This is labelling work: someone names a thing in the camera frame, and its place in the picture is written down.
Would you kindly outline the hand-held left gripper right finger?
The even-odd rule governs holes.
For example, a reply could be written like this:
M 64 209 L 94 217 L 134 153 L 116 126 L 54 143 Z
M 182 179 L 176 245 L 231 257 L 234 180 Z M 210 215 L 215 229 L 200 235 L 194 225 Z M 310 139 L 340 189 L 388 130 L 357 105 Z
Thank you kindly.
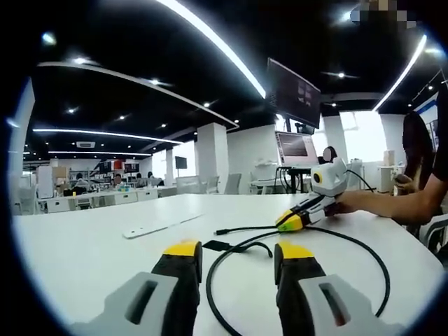
M 388 335 L 370 301 L 339 276 L 327 275 L 305 247 L 274 248 L 276 305 L 284 335 Z

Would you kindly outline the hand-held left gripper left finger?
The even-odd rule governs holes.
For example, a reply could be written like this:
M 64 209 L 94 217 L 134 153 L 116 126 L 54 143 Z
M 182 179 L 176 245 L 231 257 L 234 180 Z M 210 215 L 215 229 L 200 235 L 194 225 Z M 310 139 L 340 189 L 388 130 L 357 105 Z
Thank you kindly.
M 71 326 L 72 335 L 192 335 L 200 304 L 202 243 L 166 248 L 151 272 L 109 294 L 103 312 Z

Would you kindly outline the person's right hand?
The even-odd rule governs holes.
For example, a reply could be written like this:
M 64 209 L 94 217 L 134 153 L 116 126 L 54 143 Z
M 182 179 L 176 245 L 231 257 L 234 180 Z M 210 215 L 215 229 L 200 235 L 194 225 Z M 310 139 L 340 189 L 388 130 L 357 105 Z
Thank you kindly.
M 325 215 L 327 217 L 336 216 L 339 214 L 350 214 L 362 209 L 361 191 L 346 191 L 341 195 L 336 196 L 335 201 L 325 208 Z

